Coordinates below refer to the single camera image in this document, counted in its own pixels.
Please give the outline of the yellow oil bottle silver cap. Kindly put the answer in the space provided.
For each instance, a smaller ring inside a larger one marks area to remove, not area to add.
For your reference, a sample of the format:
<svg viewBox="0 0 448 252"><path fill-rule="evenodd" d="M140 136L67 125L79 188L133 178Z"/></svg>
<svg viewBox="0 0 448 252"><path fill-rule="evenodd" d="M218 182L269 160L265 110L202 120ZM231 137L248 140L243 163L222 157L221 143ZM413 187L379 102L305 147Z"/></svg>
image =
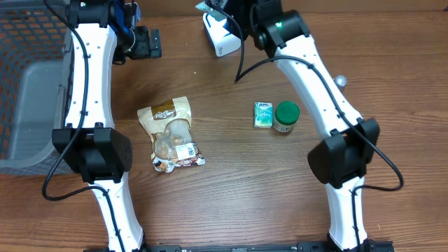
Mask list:
<svg viewBox="0 0 448 252"><path fill-rule="evenodd" d="M340 92L343 92L347 86L347 77L343 75L338 75L333 79L336 86L339 88Z"/></svg>

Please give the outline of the green lid white jar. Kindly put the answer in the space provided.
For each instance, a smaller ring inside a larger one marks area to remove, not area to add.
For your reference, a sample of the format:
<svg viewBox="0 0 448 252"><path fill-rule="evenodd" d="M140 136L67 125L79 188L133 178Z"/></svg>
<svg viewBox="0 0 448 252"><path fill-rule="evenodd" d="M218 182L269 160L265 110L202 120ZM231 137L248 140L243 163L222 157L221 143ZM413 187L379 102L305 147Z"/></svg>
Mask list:
<svg viewBox="0 0 448 252"><path fill-rule="evenodd" d="M300 109L293 101L281 102L274 111L273 127L278 132L290 132L300 117Z"/></svg>

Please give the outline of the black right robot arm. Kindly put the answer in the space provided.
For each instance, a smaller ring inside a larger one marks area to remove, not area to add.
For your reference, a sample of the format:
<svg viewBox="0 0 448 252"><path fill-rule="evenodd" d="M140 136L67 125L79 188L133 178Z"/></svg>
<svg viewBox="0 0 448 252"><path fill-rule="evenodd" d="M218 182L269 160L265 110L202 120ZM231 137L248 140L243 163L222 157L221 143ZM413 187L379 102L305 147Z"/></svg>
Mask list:
<svg viewBox="0 0 448 252"><path fill-rule="evenodd" d="M313 118L320 143L308 156L325 186L330 208L327 251L371 251L363 225L362 187L372 161L379 125L346 100L321 60L314 37L297 10L280 1L206 1L227 18L226 29L242 41L252 37L288 77Z"/></svg>

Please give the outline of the teal snack packet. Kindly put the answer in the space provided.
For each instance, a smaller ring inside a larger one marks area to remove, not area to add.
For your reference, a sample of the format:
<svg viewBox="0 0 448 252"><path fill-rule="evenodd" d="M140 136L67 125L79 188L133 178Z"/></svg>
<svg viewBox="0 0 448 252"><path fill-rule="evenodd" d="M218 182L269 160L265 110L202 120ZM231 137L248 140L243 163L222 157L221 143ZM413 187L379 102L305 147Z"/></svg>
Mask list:
<svg viewBox="0 0 448 252"><path fill-rule="evenodd" d="M212 7L206 5L206 3L204 1L198 3L195 7L197 10L211 15L217 21L226 19L224 14L222 14L222 13L218 12L217 10L214 10Z"/></svg>

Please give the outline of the green white Kleenex tissue pack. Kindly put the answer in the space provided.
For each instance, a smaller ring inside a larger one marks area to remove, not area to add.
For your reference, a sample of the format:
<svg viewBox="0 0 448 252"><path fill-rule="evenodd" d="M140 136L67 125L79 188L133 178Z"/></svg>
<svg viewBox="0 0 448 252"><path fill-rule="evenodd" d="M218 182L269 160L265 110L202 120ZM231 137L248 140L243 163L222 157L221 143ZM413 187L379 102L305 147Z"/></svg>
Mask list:
<svg viewBox="0 0 448 252"><path fill-rule="evenodd" d="M257 101L254 105L254 127L269 129L272 127L273 105Z"/></svg>

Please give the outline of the brown snack packet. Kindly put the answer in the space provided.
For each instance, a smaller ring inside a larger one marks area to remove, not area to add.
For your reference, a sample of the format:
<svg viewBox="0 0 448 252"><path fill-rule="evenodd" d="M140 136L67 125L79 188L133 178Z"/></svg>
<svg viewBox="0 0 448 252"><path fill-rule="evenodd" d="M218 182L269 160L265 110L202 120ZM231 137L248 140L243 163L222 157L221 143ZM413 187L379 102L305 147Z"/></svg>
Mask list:
<svg viewBox="0 0 448 252"><path fill-rule="evenodd" d="M162 142L178 146L193 142L192 113L187 97L178 97L137 111L139 122L153 143L153 152Z"/></svg>

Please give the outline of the white labelled snack packet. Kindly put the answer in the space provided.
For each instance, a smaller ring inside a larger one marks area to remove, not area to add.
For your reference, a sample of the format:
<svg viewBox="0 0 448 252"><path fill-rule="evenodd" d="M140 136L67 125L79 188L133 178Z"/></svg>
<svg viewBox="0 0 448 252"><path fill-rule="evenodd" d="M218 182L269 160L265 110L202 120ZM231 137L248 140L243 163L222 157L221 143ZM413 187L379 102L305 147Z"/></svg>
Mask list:
<svg viewBox="0 0 448 252"><path fill-rule="evenodd" d="M153 166L158 172L171 173L177 167L202 166L206 163L195 142L170 146L159 144L153 152Z"/></svg>

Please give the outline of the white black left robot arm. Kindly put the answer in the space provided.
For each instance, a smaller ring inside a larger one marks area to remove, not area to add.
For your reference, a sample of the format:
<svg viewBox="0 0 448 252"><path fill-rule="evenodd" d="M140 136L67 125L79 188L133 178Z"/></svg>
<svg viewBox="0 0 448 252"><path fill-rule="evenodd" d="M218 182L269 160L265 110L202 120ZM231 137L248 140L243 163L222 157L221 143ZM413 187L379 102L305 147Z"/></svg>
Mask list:
<svg viewBox="0 0 448 252"><path fill-rule="evenodd" d="M161 57L160 33L138 24L141 11L135 1L70 1L58 18L71 32L73 83L64 125L52 131L60 157L45 178L42 195L60 201L92 191L108 233L106 251L148 251L130 195L132 144L113 121L111 70L127 59ZM48 185L61 162L86 185L50 196Z"/></svg>

